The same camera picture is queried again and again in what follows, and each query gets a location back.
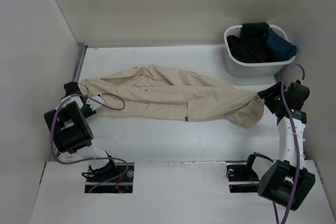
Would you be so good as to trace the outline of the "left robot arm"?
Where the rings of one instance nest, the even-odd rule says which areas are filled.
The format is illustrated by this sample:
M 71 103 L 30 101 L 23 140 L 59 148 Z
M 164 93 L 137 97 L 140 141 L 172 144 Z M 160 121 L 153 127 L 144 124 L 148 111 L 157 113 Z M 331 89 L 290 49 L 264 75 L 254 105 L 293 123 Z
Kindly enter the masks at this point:
M 113 108 L 103 99 L 104 93 L 89 97 L 84 95 L 77 82 L 64 84 L 65 96 L 60 105 L 44 113 L 44 119 L 50 131 L 51 147 L 60 153 L 77 154 L 89 162 L 89 170 L 82 176 L 89 182 L 113 181 L 119 174 L 115 161 L 106 151 L 92 144 L 93 133 L 87 118 L 105 107 L 120 111 L 125 102 L 117 95 L 109 94 L 122 103 L 122 107 Z

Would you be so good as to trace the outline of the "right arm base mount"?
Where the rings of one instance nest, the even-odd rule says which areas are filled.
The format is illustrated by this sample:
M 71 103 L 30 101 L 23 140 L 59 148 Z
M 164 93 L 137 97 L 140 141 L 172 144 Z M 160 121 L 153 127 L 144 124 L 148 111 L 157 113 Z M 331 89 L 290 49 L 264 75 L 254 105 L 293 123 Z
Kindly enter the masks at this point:
M 259 177 L 246 162 L 227 162 L 226 169 L 231 193 L 256 193 L 258 191 Z

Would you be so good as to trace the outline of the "beige trousers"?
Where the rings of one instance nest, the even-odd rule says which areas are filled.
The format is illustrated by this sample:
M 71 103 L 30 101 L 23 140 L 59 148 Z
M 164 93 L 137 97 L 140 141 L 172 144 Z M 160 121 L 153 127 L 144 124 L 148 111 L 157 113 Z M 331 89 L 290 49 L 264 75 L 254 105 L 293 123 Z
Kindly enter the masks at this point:
M 236 89 L 184 69 L 135 67 L 81 83 L 90 95 L 113 93 L 125 101 L 121 111 L 99 109 L 100 115 L 109 118 L 191 122 L 224 119 L 249 128 L 264 115 L 264 102 L 255 91 Z

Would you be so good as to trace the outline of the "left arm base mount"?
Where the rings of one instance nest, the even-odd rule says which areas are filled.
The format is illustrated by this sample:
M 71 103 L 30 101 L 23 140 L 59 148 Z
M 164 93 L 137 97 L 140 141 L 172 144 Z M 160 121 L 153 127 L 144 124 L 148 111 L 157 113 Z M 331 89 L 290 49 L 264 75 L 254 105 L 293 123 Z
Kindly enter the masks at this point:
M 85 193 L 92 194 L 130 194 L 133 192 L 134 163 L 130 163 L 125 174 L 125 164 L 116 163 L 116 170 L 94 175 L 90 169 L 82 173 L 85 178 Z

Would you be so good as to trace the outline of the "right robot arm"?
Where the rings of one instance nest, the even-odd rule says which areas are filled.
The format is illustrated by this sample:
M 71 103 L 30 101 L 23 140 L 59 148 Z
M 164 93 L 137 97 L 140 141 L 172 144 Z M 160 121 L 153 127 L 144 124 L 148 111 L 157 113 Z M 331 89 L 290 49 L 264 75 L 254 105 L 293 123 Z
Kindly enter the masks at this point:
M 284 88 L 285 100 L 281 96 L 281 82 L 258 92 L 269 111 L 277 117 L 279 152 L 278 159 L 261 177 L 257 193 L 285 207 L 294 189 L 290 205 L 293 211 L 300 207 L 316 181 L 315 175 L 307 170 L 303 155 L 307 115 L 301 108 L 309 94 L 309 88 L 299 80 Z

